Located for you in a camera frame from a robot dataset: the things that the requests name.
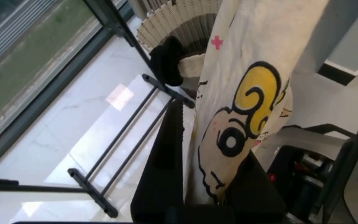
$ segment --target black baseboard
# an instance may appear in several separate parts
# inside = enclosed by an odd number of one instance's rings
[[[326,63],[321,66],[321,68],[318,70],[318,73],[344,86],[349,84],[353,80],[353,78],[356,77],[338,68],[332,67]]]

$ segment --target green grass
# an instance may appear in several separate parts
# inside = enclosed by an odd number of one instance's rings
[[[0,112],[93,16],[80,0],[64,0],[0,64]]]

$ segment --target window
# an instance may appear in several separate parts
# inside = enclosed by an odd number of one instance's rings
[[[79,0],[0,0],[0,133],[97,33]]]

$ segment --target cartoon eye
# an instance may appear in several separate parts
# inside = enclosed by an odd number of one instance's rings
[[[222,154],[227,157],[235,157],[244,148],[247,138],[244,133],[237,128],[226,128],[223,133],[218,132],[216,145],[221,150]]]

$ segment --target window frame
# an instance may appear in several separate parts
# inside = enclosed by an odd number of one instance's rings
[[[0,158],[5,155],[104,45],[117,34],[111,28],[109,14],[111,9],[102,8],[103,5],[99,4],[98,1],[83,0],[99,20],[102,27],[0,134]],[[128,21],[134,15],[127,1],[119,8],[119,12],[125,21]]]

